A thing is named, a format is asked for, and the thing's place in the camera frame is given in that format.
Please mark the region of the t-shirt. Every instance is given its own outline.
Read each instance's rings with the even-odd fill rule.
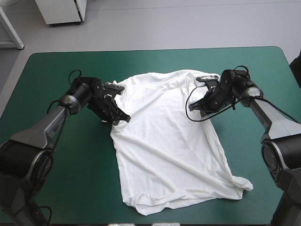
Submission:
[[[149,215],[215,198],[238,200],[253,185],[233,176],[210,120],[192,122],[185,113],[207,91],[196,77],[219,78],[194,70],[132,76],[115,97],[131,121],[112,126],[123,202]],[[189,112],[200,119],[199,111]]]

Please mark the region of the floor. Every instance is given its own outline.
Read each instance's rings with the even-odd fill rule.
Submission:
[[[49,27],[34,0],[3,8],[25,44],[0,49],[0,116],[36,52],[278,46],[301,49],[301,0],[88,0],[81,25]]]

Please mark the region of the green table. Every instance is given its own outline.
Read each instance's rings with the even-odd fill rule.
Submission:
[[[29,58],[0,119],[0,143],[45,115],[49,103],[69,88],[68,74],[73,69],[81,69],[83,76],[121,81],[135,74],[180,69],[221,74],[237,65],[248,66],[265,97],[301,120],[300,90],[277,47],[37,53]],[[54,167],[36,200],[53,208],[52,223],[268,223],[282,192],[261,157],[263,127],[241,105],[212,122],[232,173],[254,185],[242,200],[212,200],[147,217],[138,214],[121,199],[111,125],[101,123],[87,108],[67,121]],[[9,219],[1,213],[0,222]]]

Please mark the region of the robotic arm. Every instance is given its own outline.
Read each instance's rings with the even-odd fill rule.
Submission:
[[[70,89],[54,101],[59,103],[56,108],[0,146],[0,206],[17,226],[48,224],[41,211],[45,207],[39,207],[33,197],[39,193],[51,170],[55,146],[69,116],[88,104],[88,108],[104,121],[115,125],[120,120],[130,121],[130,116],[119,109],[114,100],[124,87],[102,83],[98,78],[81,77],[81,71],[79,73]]]
[[[219,112],[229,104],[234,107],[236,99],[252,109],[266,129],[261,138],[262,157],[276,186],[284,191],[270,225],[300,225],[301,125],[284,117],[280,109],[264,99],[262,90],[251,81],[245,69],[225,70],[220,82],[197,78],[205,82],[208,92],[189,105],[189,109],[200,110],[204,116]]]

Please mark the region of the black cable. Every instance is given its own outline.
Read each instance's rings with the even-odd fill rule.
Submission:
[[[72,83],[70,82],[70,77],[71,77],[71,75],[72,75],[74,72],[79,72],[79,75],[78,75],[76,78],[81,77],[81,70],[80,70],[80,69],[75,69],[75,70],[73,70],[72,72],[70,72],[70,73],[69,73],[69,76],[68,76],[68,82],[69,82],[70,85],[72,85]]]
[[[189,98],[190,98],[190,96],[192,95],[193,91],[194,91],[195,89],[197,89],[197,88],[200,88],[200,87],[195,87],[195,88],[192,90],[192,92],[189,94],[189,96],[188,96],[188,98],[187,98],[187,100],[186,100],[186,104],[185,104],[185,112],[186,112],[186,116],[187,116],[187,118],[188,118],[190,121],[196,121],[196,122],[206,121],[206,120],[208,120],[208,119],[211,119],[211,118],[213,118],[213,117],[215,117],[215,116],[217,116],[217,115],[223,113],[224,111],[227,111],[228,109],[232,108],[233,105],[236,105],[236,104],[237,104],[238,102],[240,102],[241,100],[244,100],[244,99],[250,99],[250,101],[251,101],[252,99],[257,99],[257,100],[261,100],[261,101],[264,101],[264,102],[270,104],[272,107],[276,108],[278,111],[280,111],[282,114],[284,114],[285,116],[287,116],[288,118],[290,118],[290,119],[293,120],[294,122],[299,123],[294,117],[292,117],[292,116],[289,115],[288,113],[284,112],[284,111],[281,110],[279,107],[277,107],[276,105],[274,105],[272,102],[270,102],[269,100],[267,100],[267,99],[265,99],[265,98],[263,98],[263,97],[261,97],[261,96],[251,96],[251,97],[244,97],[244,98],[238,99],[237,101],[235,101],[235,102],[233,103],[233,105],[230,105],[230,106],[228,106],[228,107],[222,109],[221,111],[219,111],[218,113],[215,113],[215,114],[211,115],[210,117],[207,117],[207,118],[201,119],[201,120],[194,120],[194,119],[192,119],[192,118],[190,118],[190,117],[188,116],[188,113],[187,113],[187,103],[188,103]]]
[[[51,217],[52,217],[52,209],[49,206],[39,206],[39,208],[49,210],[49,218],[48,218],[48,223],[47,223],[47,226],[49,226],[50,221],[51,221]]]

